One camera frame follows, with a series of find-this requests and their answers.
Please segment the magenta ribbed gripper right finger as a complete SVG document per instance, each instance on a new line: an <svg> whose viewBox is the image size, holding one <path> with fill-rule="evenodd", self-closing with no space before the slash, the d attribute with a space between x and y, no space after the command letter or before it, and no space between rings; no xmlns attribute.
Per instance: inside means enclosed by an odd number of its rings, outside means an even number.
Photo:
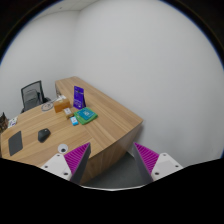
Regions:
<svg viewBox="0 0 224 224"><path fill-rule="evenodd" d="M134 142L133 154L143 183L149 184L182 169L182 166L169 154L158 154Z"/></svg>

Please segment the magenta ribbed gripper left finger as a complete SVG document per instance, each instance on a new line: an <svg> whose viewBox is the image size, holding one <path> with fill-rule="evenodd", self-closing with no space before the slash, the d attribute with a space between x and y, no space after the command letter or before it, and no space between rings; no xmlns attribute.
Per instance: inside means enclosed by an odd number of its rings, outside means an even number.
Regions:
<svg viewBox="0 0 224 224"><path fill-rule="evenodd" d="M90 154L91 144L86 143L66 154L55 154L42 169L79 185Z"/></svg>

